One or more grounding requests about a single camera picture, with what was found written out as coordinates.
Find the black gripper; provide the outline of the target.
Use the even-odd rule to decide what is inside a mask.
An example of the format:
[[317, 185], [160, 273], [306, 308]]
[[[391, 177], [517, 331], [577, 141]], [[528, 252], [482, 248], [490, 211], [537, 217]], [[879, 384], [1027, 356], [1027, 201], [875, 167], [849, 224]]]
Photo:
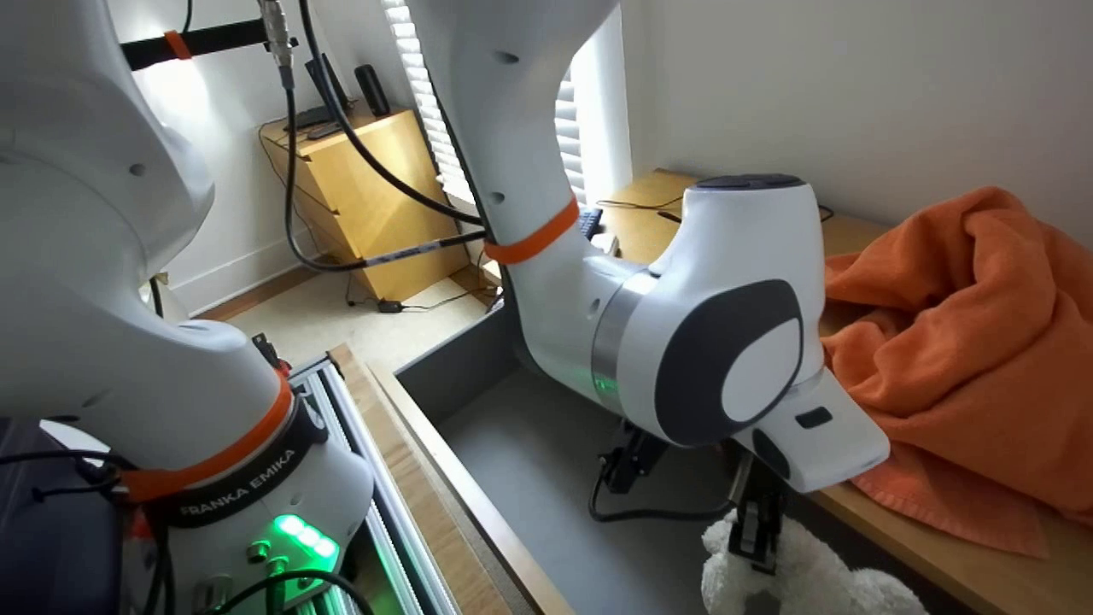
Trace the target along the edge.
[[[622, 441], [602, 457], [602, 486], [610, 491], [630, 491], [661, 466], [662, 456], [668, 441], [635, 423], [624, 423]], [[779, 567], [779, 533], [787, 504], [784, 479], [753, 456], [742, 456], [731, 479], [731, 504], [736, 528], [727, 549], [736, 557], [746, 557], [755, 570], [771, 574]]]

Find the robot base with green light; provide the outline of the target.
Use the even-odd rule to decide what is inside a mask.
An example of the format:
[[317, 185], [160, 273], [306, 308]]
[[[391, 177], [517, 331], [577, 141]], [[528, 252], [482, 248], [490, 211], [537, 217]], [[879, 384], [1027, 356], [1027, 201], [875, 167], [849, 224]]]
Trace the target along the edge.
[[174, 547], [177, 615], [455, 615], [429, 545], [398, 491], [380, 444], [336, 360], [291, 377], [326, 420], [310, 449], [245, 523], [232, 523], [218, 553], [196, 567]]

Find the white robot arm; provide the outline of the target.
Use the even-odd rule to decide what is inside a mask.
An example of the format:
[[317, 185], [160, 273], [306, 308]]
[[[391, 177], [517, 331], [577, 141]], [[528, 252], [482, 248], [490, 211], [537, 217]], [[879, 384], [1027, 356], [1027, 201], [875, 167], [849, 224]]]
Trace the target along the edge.
[[[821, 218], [801, 177], [689, 188], [655, 267], [597, 252], [556, 160], [571, 56], [616, 0], [411, 0], [439, 100], [482, 185], [465, 241], [511, 267], [533, 364], [670, 444], [742, 441], [812, 491], [884, 461], [882, 429], [821, 360]], [[0, 0], [0, 413], [65, 416], [121, 456], [169, 545], [152, 610], [257, 592], [251, 545], [298, 518], [348, 539], [368, 469], [228, 326], [139, 292], [213, 205], [154, 116], [106, 0]]]

